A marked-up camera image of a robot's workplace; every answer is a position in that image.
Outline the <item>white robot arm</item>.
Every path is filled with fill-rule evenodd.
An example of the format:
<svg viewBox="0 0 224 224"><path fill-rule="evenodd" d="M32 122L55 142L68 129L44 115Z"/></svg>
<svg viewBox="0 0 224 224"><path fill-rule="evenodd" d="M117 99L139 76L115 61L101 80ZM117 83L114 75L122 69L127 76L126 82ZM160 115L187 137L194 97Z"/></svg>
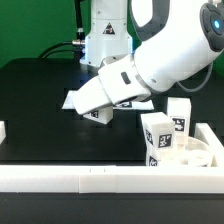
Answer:
<svg viewBox="0 0 224 224"><path fill-rule="evenodd" d="M76 92L79 114L165 92L224 52L222 0L130 0L130 13L141 45Z"/></svg>

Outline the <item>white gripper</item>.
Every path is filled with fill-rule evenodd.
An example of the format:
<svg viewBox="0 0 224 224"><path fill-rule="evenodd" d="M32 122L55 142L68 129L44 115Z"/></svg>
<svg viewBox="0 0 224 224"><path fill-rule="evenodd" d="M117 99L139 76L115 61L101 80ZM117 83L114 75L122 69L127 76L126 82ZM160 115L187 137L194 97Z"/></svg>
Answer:
<svg viewBox="0 0 224 224"><path fill-rule="evenodd" d="M150 95L137 72L133 55L129 54L100 68L98 75L75 93L73 104L77 113L83 115L123 101L142 101Z"/></svg>

